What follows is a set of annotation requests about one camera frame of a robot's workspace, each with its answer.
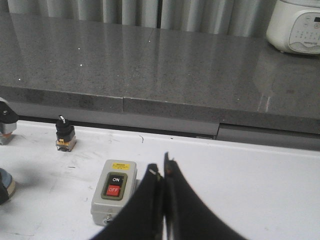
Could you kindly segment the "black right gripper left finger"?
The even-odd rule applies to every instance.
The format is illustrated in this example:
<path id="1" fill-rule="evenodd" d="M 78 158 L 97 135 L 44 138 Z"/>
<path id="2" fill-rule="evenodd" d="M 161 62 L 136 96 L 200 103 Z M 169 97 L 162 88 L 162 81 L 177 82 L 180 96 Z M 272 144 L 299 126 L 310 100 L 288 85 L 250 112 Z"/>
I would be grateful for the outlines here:
<path id="1" fill-rule="evenodd" d="M 164 179 L 151 163 L 137 190 L 115 219 L 93 240 L 161 240 L 164 222 Z"/>

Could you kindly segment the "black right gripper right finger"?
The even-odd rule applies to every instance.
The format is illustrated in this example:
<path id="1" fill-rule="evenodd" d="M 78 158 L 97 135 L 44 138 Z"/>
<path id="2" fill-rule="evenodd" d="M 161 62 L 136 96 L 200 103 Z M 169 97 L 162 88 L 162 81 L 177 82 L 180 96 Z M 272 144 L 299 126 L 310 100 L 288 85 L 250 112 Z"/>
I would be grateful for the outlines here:
<path id="1" fill-rule="evenodd" d="M 169 240 L 245 239 L 205 205 L 168 152 L 164 154 L 164 214 Z"/>

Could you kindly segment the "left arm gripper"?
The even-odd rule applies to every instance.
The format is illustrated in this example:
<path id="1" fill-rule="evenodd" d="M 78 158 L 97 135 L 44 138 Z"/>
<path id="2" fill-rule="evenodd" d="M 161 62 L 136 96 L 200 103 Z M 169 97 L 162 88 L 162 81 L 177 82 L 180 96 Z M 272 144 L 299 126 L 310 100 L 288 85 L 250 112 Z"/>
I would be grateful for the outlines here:
<path id="1" fill-rule="evenodd" d="M 6 145 L 13 138 L 13 132 L 17 129 L 19 116 L 10 108 L 4 98 L 0 98 L 0 144 Z M 9 200 L 7 188 L 0 184 L 0 204 Z"/>

